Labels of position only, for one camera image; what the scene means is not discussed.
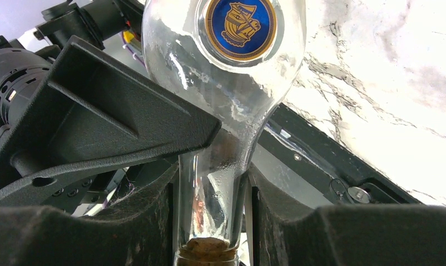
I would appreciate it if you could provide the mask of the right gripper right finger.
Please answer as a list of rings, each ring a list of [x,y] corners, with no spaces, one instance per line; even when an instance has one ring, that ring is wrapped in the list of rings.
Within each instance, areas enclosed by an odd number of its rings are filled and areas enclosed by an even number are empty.
[[[446,207],[336,204],[311,209],[257,168],[251,180],[256,265],[446,265]]]

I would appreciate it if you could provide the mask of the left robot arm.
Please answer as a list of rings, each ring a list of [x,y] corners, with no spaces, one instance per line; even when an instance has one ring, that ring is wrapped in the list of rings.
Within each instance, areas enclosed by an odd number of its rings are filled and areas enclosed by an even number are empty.
[[[217,118],[104,52],[141,33],[142,1],[65,1],[26,50],[0,35],[0,207],[74,213],[103,203],[129,166],[209,146]]]

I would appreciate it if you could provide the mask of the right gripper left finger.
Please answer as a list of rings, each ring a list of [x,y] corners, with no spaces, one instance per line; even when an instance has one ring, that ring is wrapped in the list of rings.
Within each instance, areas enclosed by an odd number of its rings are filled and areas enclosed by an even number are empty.
[[[0,207],[0,265],[171,265],[170,166],[92,217],[50,206]]]

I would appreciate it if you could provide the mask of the large clear glass jar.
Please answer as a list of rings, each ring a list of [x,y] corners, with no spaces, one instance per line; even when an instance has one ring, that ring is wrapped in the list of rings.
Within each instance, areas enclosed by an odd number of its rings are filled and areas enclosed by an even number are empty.
[[[305,1],[147,1],[149,76],[218,118],[211,144],[179,156],[175,265],[237,265],[247,170],[303,62]]]

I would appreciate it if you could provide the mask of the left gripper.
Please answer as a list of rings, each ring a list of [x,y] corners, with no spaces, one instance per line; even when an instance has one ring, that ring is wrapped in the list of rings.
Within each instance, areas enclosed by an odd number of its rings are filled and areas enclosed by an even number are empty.
[[[0,207],[209,146],[220,121],[73,36],[53,63],[0,49]]]

